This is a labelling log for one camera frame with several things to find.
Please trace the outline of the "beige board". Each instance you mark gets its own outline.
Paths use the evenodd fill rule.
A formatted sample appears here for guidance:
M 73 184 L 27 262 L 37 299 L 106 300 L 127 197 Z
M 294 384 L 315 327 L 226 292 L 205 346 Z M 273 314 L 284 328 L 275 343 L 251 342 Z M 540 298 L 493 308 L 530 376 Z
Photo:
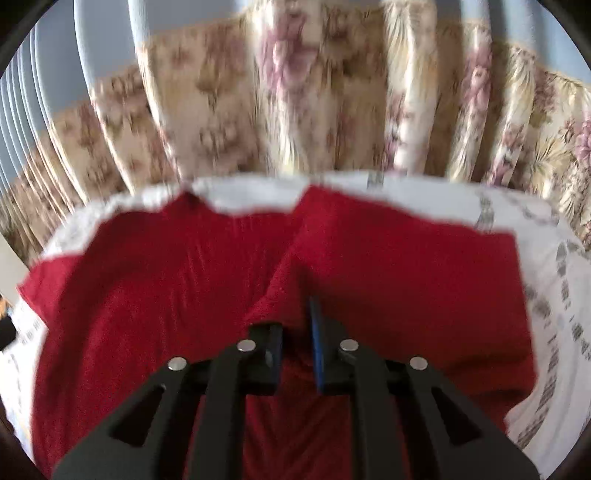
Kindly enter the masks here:
M 27 266 L 20 260 L 3 236 L 0 237 L 0 292 L 9 303 L 19 297 L 18 285 L 28 275 Z

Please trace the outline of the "patterned bed sheet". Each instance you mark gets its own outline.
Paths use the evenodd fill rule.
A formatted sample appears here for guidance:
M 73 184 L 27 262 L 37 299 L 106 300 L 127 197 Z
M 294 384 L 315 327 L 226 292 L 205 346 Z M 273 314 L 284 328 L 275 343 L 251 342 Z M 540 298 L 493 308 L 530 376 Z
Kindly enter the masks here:
M 533 393 L 506 417 L 509 437 L 529 456 L 542 479 L 558 475 L 590 420 L 590 254 L 567 221 L 544 200 L 514 190 L 451 184 L 426 177 L 334 173 L 317 181 L 347 194 L 386 201 L 434 220 L 509 231 L 516 237 L 538 380 Z M 257 175 L 196 180 L 184 191 L 215 211 L 231 214 L 294 207 L 311 180 Z M 126 211 L 156 211 L 181 193 L 157 185 L 115 195 L 71 214 L 41 258 L 81 253 L 103 221 Z M 16 341 L 1 352 L 1 400 L 16 437 L 32 458 L 31 405 L 36 363 L 46 326 L 20 299 Z

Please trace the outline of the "blue floral curtain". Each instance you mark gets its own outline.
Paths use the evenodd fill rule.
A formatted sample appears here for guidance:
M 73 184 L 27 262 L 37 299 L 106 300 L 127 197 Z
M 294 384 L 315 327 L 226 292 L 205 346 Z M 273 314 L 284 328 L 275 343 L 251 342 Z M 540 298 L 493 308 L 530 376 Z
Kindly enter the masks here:
M 554 1 L 39 1 L 1 54 L 1 237 L 159 183 L 377 170 L 590 242 L 590 38 Z

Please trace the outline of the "red knitted sweater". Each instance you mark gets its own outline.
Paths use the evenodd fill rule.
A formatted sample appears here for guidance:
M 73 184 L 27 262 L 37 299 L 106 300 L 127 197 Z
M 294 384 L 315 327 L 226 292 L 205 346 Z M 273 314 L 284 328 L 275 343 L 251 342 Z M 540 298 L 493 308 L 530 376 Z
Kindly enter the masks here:
M 311 297 L 380 356 L 427 359 L 497 425 L 536 383 L 512 235 L 325 188 L 284 213 L 225 215 L 185 193 L 118 214 L 20 292 L 48 329 L 32 412 L 44 474 L 170 358 L 214 357 L 259 322 L 304 338 Z

